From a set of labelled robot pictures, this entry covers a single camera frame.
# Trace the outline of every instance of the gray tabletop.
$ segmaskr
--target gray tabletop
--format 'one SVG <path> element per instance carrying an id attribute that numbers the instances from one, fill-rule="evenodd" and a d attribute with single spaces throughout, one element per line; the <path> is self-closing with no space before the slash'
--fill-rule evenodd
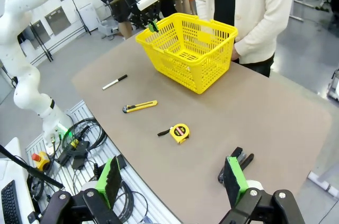
<path id="1" fill-rule="evenodd" d="M 128 78 L 102 90 L 124 74 Z M 217 175 L 237 146 L 255 155 L 247 179 L 260 181 L 268 193 L 297 193 L 331 125 L 320 106 L 237 64 L 198 95 L 158 73 L 134 38 L 84 68 L 73 83 L 127 161 L 184 223 L 219 223 L 229 210 Z M 158 105 L 122 112 L 152 100 Z M 182 145 L 157 136 L 177 123 L 191 130 Z"/>

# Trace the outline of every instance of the red button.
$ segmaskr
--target red button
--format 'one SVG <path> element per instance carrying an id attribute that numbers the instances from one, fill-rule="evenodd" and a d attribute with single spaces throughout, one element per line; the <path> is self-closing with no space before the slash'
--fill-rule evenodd
<path id="1" fill-rule="evenodd" d="M 36 162 L 39 162 L 41 160 L 41 157 L 37 154 L 32 154 L 32 160 L 35 160 Z"/>

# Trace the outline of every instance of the keyboard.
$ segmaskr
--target keyboard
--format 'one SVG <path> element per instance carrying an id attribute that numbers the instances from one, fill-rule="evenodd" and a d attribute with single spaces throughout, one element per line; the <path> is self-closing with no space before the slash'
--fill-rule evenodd
<path id="1" fill-rule="evenodd" d="M 22 224 L 16 197 L 15 180 L 1 190 L 1 202 L 5 224 Z"/>

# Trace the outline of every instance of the green light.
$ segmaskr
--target green light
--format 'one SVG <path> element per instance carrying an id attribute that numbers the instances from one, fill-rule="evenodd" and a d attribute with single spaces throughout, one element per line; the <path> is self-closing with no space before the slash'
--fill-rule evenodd
<path id="1" fill-rule="evenodd" d="M 67 129 L 65 126 L 63 126 L 61 123 L 58 123 L 58 127 L 59 127 L 61 130 L 63 130 L 64 133 L 66 133 L 66 132 L 68 131 L 68 129 Z"/>

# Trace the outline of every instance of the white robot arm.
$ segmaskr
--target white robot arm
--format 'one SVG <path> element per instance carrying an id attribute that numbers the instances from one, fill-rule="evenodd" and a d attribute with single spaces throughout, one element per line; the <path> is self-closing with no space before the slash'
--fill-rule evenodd
<path id="1" fill-rule="evenodd" d="M 16 76 L 18 84 L 14 92 L 14 102 L 22 109 L 30 109 L 43 120 L 43 136 L 48 148 L 58 140 L 72 124 L 47 94 L 38 91 L 40 73 L 26 61 L 17 41 L 17 36 L 30 24 L 31 10 L 47 0 L 6 0 L 4 14 L 0 17 L 0 60 L 11 76 Z M 142 11 L 158 0 L 136 0 Z"/>

